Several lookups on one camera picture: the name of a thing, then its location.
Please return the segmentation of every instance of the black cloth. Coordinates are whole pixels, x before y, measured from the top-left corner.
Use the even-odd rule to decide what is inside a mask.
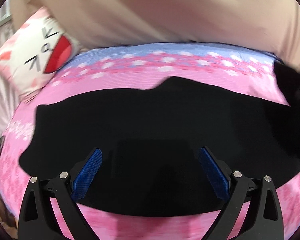
[[[19,163],[50,179],[98,147],[103,163],[79,203],[137,216],[210,212],[223,203],[199,166],[199,149],[208,146],[232,170],[269,175],[279,187],[300,172],[295,111],[178,77],[152,90],[98,90],[38,106]]]

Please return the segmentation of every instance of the pink bedsheet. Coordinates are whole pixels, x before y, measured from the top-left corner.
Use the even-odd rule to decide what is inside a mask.
[[[222,58],[220,55],[194,57],[189,53],[172,55],[162,51],[154,54],[156,60],[153,60],[152,54],[151,61],[150,56],[124,57],[125,64],[137,66],[132,69],[115,68],[120,61],[110,58],[103,58],[92,65],[81,63],[65,68],[32,102],[20,104],[4,133],[6,142],[0,159],[0,192],[14,215],[19,216],[22,198],[30,179],[18,165],[18,159],[31,141],[35,109],[38,105],[56,103],[93,90],[151,89],[169,76],[188,78],[286,104],[276,86],[271,65],[251,62],[249,67],[252,67],[253,71],[247,74],[238,70],[242,64],[246,64],[245,62]],[[213,62],[217,62],[215,65],[210,64],[212,58]],[[198,68],[193,62],[212,67]],[[277,189],[277,193],[283,213],[285,239],[288,239],[300,225],[300,173]],[[62,232],[66,237],[73,239],[55,199],[52,199],[52,205]],[[238,234],[248,205],[244,204],[230,238]],[[201,239],[218,214],[217,211],[192,216],[142,218],[112,214],[80,204],[78,206],[101,240]]]

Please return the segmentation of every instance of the mattress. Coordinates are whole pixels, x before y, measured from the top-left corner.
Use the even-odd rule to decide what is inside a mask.
[[[21,168],[24,163],[22,158],[23,153],[29,151],[27,148],[35,131],[38,106],[52,105],[96,90],[150,90],[170,77],[286,105],[276,85],[273,62],[274,56],[268,53],[201,43],[94,49],[77,56],[33,101],[19,105],[4,133],[6,141],[0,158],[0,192],[5,203],[18,217],[30,179],[30,175]],[[42,169],[39,165],[34,164],[32,170],[28,167],[28,173],[33,176],[36,170]],[[300,225],[300,170],[280,185],[277,193],[283,213],[285,239],[289,239]],[[72,238],[56,200],[51,201],[62,232]],[[244,204],[229,237],[239,232],[248,205]],[[115,214],[82,204],[79,208],[101,239],[200,239],[218,214],[215,210],[203,214],[150,218]]]

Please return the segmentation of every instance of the beige fabric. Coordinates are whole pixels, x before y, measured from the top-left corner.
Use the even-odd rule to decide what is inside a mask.
[[[11,21],[0,27],[0,48],[12,35],[13,26]]]
[[[13,215],[7,210],[4,202],[0,198],[0,223],[7,233],[15,239],[18,239],[18,221],[15,220]]]
[[[85,47],[222,42],[274,52],[300,71],[296,0],[11,0],[15,28],[47,6]]]

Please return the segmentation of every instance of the pink pillowcase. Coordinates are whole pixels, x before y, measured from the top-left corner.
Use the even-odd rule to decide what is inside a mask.
[[[0,74],[21,101],[29,101],[79,50],[79,42],[42,7],[0,48]]]

